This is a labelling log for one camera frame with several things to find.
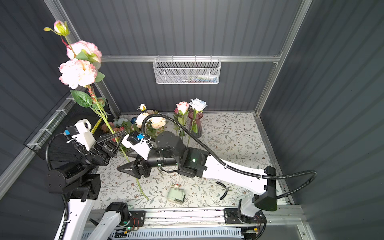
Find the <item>pink peony flower spray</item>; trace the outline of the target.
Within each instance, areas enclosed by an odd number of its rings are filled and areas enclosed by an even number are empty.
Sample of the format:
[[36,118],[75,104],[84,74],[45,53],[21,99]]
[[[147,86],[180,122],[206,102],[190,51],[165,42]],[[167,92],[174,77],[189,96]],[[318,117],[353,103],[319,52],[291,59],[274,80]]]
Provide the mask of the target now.
[[53,32],[60,36],[66,46],[68,61],[59,66],[62,84],[71,89],[74,101],[83,108],[90,108],[106,124],[107,129],[114,134],[108,121],[108,114],[104,109],[107,102],[102,97],[97,97],[93,84],[104,80],[105,75],[99,71],[102,63],[102,53],[98,47],[90,42],[78,41],[70,43],[70,29],[68,23],[54,22],[53,28],[45,27],[45,32]]

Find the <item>pink rose stem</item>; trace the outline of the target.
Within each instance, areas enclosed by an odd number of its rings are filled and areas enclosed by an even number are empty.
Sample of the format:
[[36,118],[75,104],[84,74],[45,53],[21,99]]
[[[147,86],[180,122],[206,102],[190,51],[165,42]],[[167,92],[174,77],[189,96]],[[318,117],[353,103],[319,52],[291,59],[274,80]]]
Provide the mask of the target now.
[[189,103],[179,102],[176,104],[176,108],[174,110],[174,119],[178,121],[178,123],[183,127],[186,127],[187,125],[189,107],[190,107]]

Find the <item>white blue rose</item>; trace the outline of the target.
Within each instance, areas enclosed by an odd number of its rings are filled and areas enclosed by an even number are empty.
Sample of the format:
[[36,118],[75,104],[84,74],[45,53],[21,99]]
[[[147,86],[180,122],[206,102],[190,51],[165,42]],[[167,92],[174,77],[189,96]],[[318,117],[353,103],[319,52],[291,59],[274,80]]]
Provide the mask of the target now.
[[202,124],[201,118],[204,116],[204,109],[207,107],[207,103],[198,98],[191,99],[190,111],[188,113],[188,117],[190,118],[190,126],[189,131],[193,134],[194,137],[200,138],[202,136]]

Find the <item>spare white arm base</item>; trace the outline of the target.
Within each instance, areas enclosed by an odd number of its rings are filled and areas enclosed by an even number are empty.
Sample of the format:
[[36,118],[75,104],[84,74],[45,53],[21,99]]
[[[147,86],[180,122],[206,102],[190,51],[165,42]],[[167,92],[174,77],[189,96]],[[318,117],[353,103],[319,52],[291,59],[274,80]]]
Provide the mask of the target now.
[[88,240],[107,240],[117,226],[125,226],[130,218],[127,203],[111,203]]

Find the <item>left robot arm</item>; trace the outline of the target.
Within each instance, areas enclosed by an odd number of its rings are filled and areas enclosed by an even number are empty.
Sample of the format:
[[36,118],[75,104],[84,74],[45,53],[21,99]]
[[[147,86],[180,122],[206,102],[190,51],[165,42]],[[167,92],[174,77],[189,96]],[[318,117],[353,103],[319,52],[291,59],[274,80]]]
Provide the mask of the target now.
[[[48,141],[45,156],[49,169],[47,173],[48,190],[51,194],[60,194],[64,203],[63,219],[56,239],[63,240],[75,233],[70,230],[70,200],[77,199],[81,203],[90,203],[91,200],[97,199],[101,188],[101,178],[92,171],[98,166],[109,164],[110,159],[117,154],[121,146],[121,143],[114,142],[113,139],[124,135],[123,132],[119,132],[101,136],[90,145],[89,150],[86,150],[87,144],[79,142],[81,137],[72,139],[69,132],[57,134]],[[75,161],[54,168],[51,163],[50,147],[52,142],[61,136],[66,137],[81,156]]]

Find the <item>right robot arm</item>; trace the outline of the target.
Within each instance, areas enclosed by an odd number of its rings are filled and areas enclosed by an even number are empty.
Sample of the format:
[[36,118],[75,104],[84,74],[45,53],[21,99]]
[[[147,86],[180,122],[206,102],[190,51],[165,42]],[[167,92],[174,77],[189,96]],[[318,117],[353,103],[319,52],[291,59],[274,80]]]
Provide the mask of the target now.
[[176,173],[189,178],[221,180],[249,190],[239,202],[239,216],[252,218],[259,211],[277,210],[275,168],[252,169],[228,161],[218,161],[201,149],[186,147],[182,139],[171,132],[163,132],[153,147],[149,138],[133,132],[123,138],[122,144],[137,153],[133,162],[117,170],[137,179],[149,177],[153,168],[176,166]]

